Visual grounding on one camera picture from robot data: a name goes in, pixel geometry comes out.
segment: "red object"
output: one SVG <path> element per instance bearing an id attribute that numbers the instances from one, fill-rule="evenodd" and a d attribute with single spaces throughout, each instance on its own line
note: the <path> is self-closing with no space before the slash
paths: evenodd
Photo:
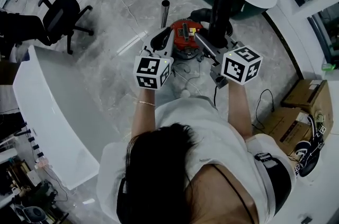
<path id="1" fill-rule="evenodd" d="M 171 25 L 171 28 L 175 32 L 174 44 L 180 51 L 184 51 L 187 48 L 198 49 L 199 46 L 194 40 L 194 34 L 199 32 L 203 26 L 200 23 L 190 21 L 188 19 L 178 20 Z"/>

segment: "woman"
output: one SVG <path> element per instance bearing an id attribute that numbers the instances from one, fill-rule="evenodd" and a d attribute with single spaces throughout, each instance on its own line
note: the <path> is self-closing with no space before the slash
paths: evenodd
<path id="1" fill-rule="evenodd" d="M 244 86 L 229 81 L 228 91 L 227 122 L 206 97 L 175 99 L 168 86 L 156 95 L 141 90 L 131 141 L 103 152 L 97 187 L 103 211 L 122 224 L 270 221 L 247 146 L 256 139 L 288 166 L 289 160 L 271 137 L 252 137 Z"/>

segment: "headphones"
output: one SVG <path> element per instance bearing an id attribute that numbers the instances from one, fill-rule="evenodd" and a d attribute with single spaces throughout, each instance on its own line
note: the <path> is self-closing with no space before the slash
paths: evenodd
<path id="1" fill-rule="evenodd" d="M 312 115 L 308 115 L 308 121 L 312 125 L 312 137 L 309 141 L 301 141 L 296 145 L 296 155 L 300 156 L 299 163 L 295 166 L 296 174 L 300 177 L 305 177 L 311 173 L 311 171 L 316 167 L 320 151 L 324 146 L 324 133 L 326 128 L 323 126 L 322 122 L 319 123 L 317 127 L 316 122 Z"/>

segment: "black cylindrical handle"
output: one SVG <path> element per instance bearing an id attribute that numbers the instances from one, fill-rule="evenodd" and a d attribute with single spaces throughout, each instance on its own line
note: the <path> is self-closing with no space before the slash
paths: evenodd
<path id="1" fill-rule="evenodd" d="M 208 30 L 208 40 L 217 48 L 224 47 L 224 38 L 232 4 L 233 0 L 214 0 L 210 27 Z"/>

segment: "marble floor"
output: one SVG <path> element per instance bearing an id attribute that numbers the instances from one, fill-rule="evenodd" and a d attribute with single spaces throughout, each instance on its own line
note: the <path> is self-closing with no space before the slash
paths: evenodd
<path id="1" fill-rule="evenodd" d="M 38 7 L 39 0 L 11 1 L 6 10 L 43 18 L 47 7 Z M 99 109 L 107 115 L 117 134 L 128 138 L 131 120 L 135 108 L 138 90 L 132 76 L 134 56 L 138 54 L 145 37 L 159 27 L 160 4 L 162 0 L 78 0 L 81 8 L 92 5 L 93 10 L 85 13 L 78 22 L 79 26 L 94 30 L 94 36 L 76 31 L 72 39 L 73 57 L 85 84 Z M 171 8 L 168 23 L 188 17 L 193 10 L 209 7 L 202 0 L 169 0 Z M 285 93 L 297 80 L 296 71 L 280 40 L 261 15 L 242 21 L 231 21 L 234 38 L 254 47 L 263 57 L 263 65 L 258 78 L 246 85 L 247 96 L 255 121 L 255 109 L 263 90 L 269 88 L 279 103 Z M 22 59 L 28 46 L 43 46 L 38 41 L 25 42 L 16 50 L 18 61 Z M 57 51 L 66 51 L 66 38 L 62 38 L 51 47 Z M 175 66 L 180 75 L 171 76 L 176 93 L 187 86 L 191 95 L 205 95 L 213 98 L 215 85 L 209 77 L 210 64 L 203 61 L 190 61 L 186 65 Z M 227 87 L 221 89 L 216 98 L 217 107 L 222 116 L 227 117 Z M 16 108 L 16 101 L 10 86 L 0 86 L 0 112 Z M 269 113 L 271 96 L 263 95 L 258 109 L 260 118 Z M 31 148 L 25 138 L 16 142 L 21 156 L 33 167 Z M 60 200 L 66 195 L 55 181 Z M 104 215 L 95 194 L 96 178 L 93 178 L 76 190 L 67 191 L 67 202 L 57 202 L 70 213 L 73 223 L 114 223 Z"/>

